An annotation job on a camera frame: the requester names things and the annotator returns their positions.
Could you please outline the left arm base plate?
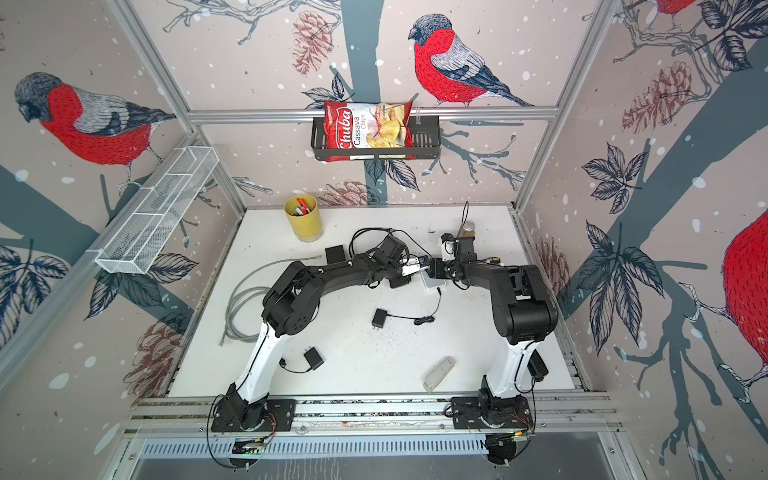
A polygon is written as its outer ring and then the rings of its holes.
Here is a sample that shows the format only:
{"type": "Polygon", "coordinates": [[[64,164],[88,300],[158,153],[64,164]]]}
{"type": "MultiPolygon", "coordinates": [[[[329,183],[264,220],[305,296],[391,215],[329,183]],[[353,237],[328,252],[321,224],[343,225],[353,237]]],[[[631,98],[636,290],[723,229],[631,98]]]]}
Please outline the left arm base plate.
{"type": "Polygon", "coordinates": [[[213,409],[210,429],[215,433],[288,432],[297,402],[265,397],[248,404],[238,395],[226,395],[213,409]]]}

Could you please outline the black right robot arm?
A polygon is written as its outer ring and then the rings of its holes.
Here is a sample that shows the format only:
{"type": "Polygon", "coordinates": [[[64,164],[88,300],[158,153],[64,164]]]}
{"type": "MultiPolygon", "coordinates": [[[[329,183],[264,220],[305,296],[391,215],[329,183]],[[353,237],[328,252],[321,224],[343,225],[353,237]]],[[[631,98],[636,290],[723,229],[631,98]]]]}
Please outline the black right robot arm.
{"type": "Polygon", "coordinates": [[[539,268],[481,259],[472,237],[444,233],[440,243],[447,256],[429,261],[428,276],[448,280],[461,289],[487,291],[493,325],[504,340],[483,377],[481,390],[494,399],[526,394],[529,389],[522,384],[523,374],[537,347],[558,323],[557,308],[539,268]]]}

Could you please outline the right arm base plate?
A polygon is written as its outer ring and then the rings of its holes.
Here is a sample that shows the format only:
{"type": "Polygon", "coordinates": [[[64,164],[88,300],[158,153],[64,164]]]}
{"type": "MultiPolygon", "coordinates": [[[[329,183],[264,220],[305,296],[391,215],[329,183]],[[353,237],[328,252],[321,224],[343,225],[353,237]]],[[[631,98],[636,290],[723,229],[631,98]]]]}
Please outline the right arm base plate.
{"type": "Polygon", "coordinates": [[[533,411],[522,395],[510,398],[452,397],[448,408],[457,430],[530,430],[533,411]]]}

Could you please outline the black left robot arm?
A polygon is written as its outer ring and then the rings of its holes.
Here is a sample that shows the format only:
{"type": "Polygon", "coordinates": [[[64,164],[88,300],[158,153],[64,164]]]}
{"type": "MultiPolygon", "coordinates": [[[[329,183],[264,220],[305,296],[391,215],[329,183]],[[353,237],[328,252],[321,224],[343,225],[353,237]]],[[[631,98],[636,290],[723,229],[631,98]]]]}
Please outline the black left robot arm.
{"type": "Polygon", "coordinates": [[[431,256],[410,253],[407,245],[388,230],[375,247],[347,253],[337,262],[310,266],[293,260],[262,298],[262,326],[249,339],[254,345],[246,366],[227,394],[248,407],[266,401],[272,377],[284,351],[285,340],[302,332],[319,312],[322,297],[345,288],[374,288],[383,281],[399,283],[424,269],[431,256]]]}

